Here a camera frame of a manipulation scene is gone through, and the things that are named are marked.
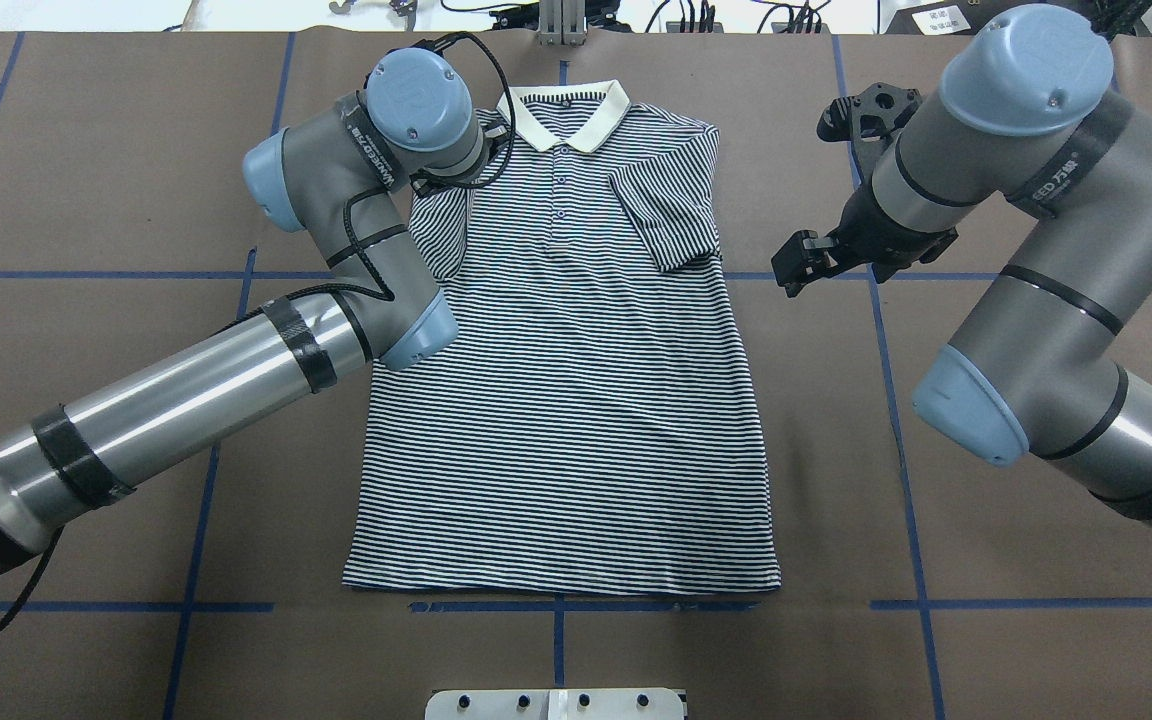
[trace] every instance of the black wire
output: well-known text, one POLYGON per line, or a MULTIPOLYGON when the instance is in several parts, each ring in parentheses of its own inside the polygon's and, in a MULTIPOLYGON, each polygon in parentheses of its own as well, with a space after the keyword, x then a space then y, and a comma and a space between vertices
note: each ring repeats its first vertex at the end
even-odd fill
POLYGON ((3 619, 0 620, 0 632, 8 629, 8 626, 20 614, 20 611, 24 609, 24 602, 29 602, 29 596, 33 592, 33 588, 38 588, 38 579, 41 579, 41 574, 47 569, 47 562, 51 562, 52 553, 56 551, 56 543, 60 541, 61 530, 65 530, 65 528, 61 526, 55 533, 51 535, 51 543, 47 543, 47 550, 41 552, 41 558, 38 559, 38 564, 35 566, 33 574, 29 575, 29 582, 24 584, 23 591, 20 591, 17 600, 12 604, 8 614, 3 615, 3 619))
POLYGON ((768 9, 767 14, 763 15, 763 22, 758 23, 758 29, 756 29, 755 35, 759 33, 759 32, 763 32, 763 26, 765 26, 765 24, 767 24, 767 20, 772 17, 772 13, 774 13, 776 10, 780 10, 781 8, 786 8, 790 13, 790 22, 791 23, 794 22, 794 10, 795 10, 794 5, 786 5, 786 3, 760 3, 759 0, 755 0, 755 2, 758 3, 758 5, 772 5, 772 8, 768 9))
POLYGON ((786 28, 786 32, 804 32, 805 29, 810 29, 810 17, 814 10, 812 9, 812 3, 809 0, 803 0, 803 8, 799 9, 799 14, 794 18, 794 23, 786 28))
MULTIPOLYGON (((394 300, 393 293, 388 291, 389 288, 385 287, 384 281, 381 281, 380 273, 378 272, 378 270, 376 270, 376 265, 372 265, 371 260, 367 260, 367 257, 365 255, 363 255, 362 252, 359 252, 358 256, 362 258, 362 260, 364 262, 364 264, 367 266, 367 272, 371 274, 371 279, 374 279, 376 283, 381 288, 381 290, 388 293, 389 300, 394 300)), ((329 293, 329 291, 356 291, 356 293, 358 293, 358 295, 366 295, 367 297, 378 297, 379 300, 385 300, 384 296, 378 295, 378 293, 376 293, 374 290, 371 290, 370 287, 364 287, 364 286, 354 285, 354 283, 323 283, 323 285, 314 285, 314 286, 310 286, 310 287, 302 287, 301 290, 287 293, 287 295, 285 295, 285 297, 287 297, 288 301, 293 301, 293 300, 301 300, 301 297, 305 297, 308 295, 324 295, 325 293, 329 293)), ((211 333, 211 336, 215 338, 215 336, 218 336, 218 334, 228 331, 228 328, 233 328, 234 325, 241 325, 243 323, 247 323, 247 320, 251 320, 257 314, 262 314, 262 313, 264 313, 264 310, 260 310, 259 306, 256 310, 250 310, 250 311, 248 311, 247 314, 243 314, 242 318, 238 318, 237 320, 234 320, 234 323, 229 323, 228 325, 225 325, 225 327, 220 328, 219 331, 217 331, 214 333, 211 333)))
POLYGON ((492 67, 495 68, 497 70, 497 76, 500 78, 500 88, 503 90, 503 101, 509 108, 509 139, 506 142, 506 146, 503 146, 503 160, 500 160, 500 165, 498 165, 497 169, 492 172, 492 177, 485 179, 485 181, 480 183, 472 183, 472 182, 460 182, 460 181, 444 181, 444 179, 437 179, 431 176, 431 179, 433 179, 434 182, 437 182, 438 184, 442 184, 445 187, 457 187, 462 188, 462 190, 480 190, 480 188, 494 183, 500 177, 500 173, 505 172, 507 165, 509 164, 509 159, 513 158, 513 138, 517 136, 517 132, 515 132, 515 127, 516 127, 515 122, 517 118, 515 115, 515 111, 513 111, 513 93, 509 92, 509 81, 505 77, 505 70, 500 69, 500 63, 497 61, 495 55, 492 54, 492 50, 488 50, 488 46, 486 46, 484 41, 479 40, 477 36, 470 32, 453 32, 450 35, 445 35, 444 37, 438 38, 438 40, 435 41, 444 41, 444 40, 450 40, 450 45, 457 44, 457 41, 461 40, 469 40, 472 44, 479 46, 479 50, 483 50, 483 54, 488 56, 488 60, 492 61, 492 67))
POLYGON ((484 5, 482 8, 449 8, 447 0, 438 0, 438 3, 441 5, 445 10, 450 13, 482 13, 484 10, 499 10, 502 8, 522 8, 522 5, 520 3, 484 5))
POLYGON ((826 8, 826 5, 828 5, 828 3, 833 3, 833 0, 824 0, 824 3, 820 3, 819 8, 813 8, 812 9, 812 14, 817 18, 817 23, 814 23, 814 25, 816 25, 814 31, 816 32, 820 32, 820 26, 824 24, 824 18, 820 17, 820 10, 824 10, 824 8, 826 8))
POLYGON ((643 32, 652 32, 652 26, 655 23, 655 18, 660 17, 660 10, 664 10, 664 7, 668 3, 672 3, 672 1, 673 0, 660 0, 660 3, 657 6, 655 12, 652 13, 652 18, 649 20, 646 26, 643 28, 643 32))

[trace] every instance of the white label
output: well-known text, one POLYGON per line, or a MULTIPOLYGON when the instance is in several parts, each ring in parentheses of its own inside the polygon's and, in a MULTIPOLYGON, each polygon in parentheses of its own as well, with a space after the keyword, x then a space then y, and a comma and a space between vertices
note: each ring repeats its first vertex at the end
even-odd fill
POLYGON ((963 29, 972 29, 968 24, 968 18, 963 17, 963 10, 956 5, 915 13, 914 22, 918 23, 918 29, 923 31, 923 35, 948 35, 963 31, 963 29))

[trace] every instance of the polo shirt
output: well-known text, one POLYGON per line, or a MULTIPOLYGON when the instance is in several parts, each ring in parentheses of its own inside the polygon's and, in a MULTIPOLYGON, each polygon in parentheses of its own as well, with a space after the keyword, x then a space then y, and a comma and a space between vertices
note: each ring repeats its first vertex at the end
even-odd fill
POLYGON ((414 200, 412 237, 460 336, 372 370, 344 583, 778 588, 710 195, 718 129, 630 103, 616 81, 509 92, 502 176, 414 200))

